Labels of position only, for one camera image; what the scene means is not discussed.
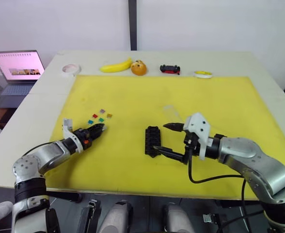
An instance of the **laptop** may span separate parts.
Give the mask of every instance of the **laptop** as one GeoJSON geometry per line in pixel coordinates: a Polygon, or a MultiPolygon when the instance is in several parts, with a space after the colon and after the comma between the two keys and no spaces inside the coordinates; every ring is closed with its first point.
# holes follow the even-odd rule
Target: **laptop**
{"type": "Polygon", "coordinates": [[[8,83],[0,92],[0,108],[17,108],[44,70],[36,50],[0,52],[0,71],[8,83]]]}

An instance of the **laptop keyboard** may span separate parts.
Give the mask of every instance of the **laptop keyboard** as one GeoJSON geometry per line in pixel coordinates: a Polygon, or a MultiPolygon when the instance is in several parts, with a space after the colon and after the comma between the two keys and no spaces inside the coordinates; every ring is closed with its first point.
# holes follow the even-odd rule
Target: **laptop keyboard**
{"type": "Polygon", "coordinates": [[[8,85],[1,93],[7,96],[25,96],[32,88],[32,85],[8,85]]]}

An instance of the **white table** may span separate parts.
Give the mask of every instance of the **white table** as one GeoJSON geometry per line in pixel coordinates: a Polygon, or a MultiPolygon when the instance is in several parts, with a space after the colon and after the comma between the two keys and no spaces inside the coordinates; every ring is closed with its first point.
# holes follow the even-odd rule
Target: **white table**
{"type": "MultiPolygon", "coordinates": [[[[215,76],[248,76],[285,135],[285,94],[249,52],[61,51],[24,99],[0,134],[0,186],[14,187],[12,164],[28,149],[49,141],[74,78],[61,74],[64,65],[79,64],[81,74],[101,75],[99,68],[132,57],[148,67],[147,76],[165,76],[159,66],[179,65],[180,75],[195,70],[215,76]]],[[[129,70],[111,75],[129,75],[129,70]]]]}

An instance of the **black toy car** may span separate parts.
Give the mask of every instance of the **black toy car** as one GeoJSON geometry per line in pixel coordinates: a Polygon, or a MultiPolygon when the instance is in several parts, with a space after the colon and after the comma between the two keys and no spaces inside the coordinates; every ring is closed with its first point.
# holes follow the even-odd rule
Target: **black toy car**
{"type": "Polygon", "coordinates": [[[179,66],[166,66],[161,65],[160,70],[162,73],[168,73],[168,74],[178,74],[180,73],[180,67],[179,66]]]}

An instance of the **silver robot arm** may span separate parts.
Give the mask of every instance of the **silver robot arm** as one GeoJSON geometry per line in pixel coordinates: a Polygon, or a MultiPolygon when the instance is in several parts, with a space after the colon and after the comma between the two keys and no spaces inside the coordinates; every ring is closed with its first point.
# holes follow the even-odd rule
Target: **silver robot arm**
{"type": "Polygon", "coordinates": [[[210,125],[200,114],[188,117],[185,124],[168,123],[164,127],[184,131],[185,154],[169,148],[154,147],[166,157],[188,163],[191,156],[217,159],[240,173],[259,199],[271,232],[285,233],[285,166],[264,154],[260,147],[246,138],[228,138],[217,134],[209,137],[210,125]]]}
{"type": "Polygon", "coordinates": [[[81,153],[92,145],[105,130],[104,124],[72,132],[72,121],[63,121],[61,141],[42,146],[38,151],[26,154],[13,165],[15,204],[12,209],[12,233],[60,232],[54,209],[49,209],[45,173],[69,159],[75,152],[81,153]]]}

